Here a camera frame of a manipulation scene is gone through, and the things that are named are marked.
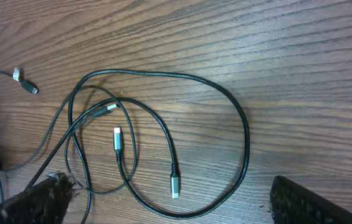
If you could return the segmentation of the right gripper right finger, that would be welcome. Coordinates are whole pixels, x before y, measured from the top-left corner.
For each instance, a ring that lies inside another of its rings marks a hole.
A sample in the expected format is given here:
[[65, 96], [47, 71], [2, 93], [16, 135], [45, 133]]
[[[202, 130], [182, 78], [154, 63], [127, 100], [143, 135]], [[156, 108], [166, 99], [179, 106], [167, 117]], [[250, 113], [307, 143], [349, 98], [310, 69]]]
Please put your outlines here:
[[352, 213], [278, 175], [270, 190], [275, 224], [350, 224]]

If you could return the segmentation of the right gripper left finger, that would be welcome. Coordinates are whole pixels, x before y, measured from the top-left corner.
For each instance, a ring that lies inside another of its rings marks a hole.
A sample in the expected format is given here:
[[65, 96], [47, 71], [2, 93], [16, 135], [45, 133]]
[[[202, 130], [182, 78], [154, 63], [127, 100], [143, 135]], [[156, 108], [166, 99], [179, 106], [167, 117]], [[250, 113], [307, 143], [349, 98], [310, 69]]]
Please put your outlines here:
[[62, 223], [74, 197], [74, 185], [65, 173], [51, 175], [0, 203], [0, 224]]

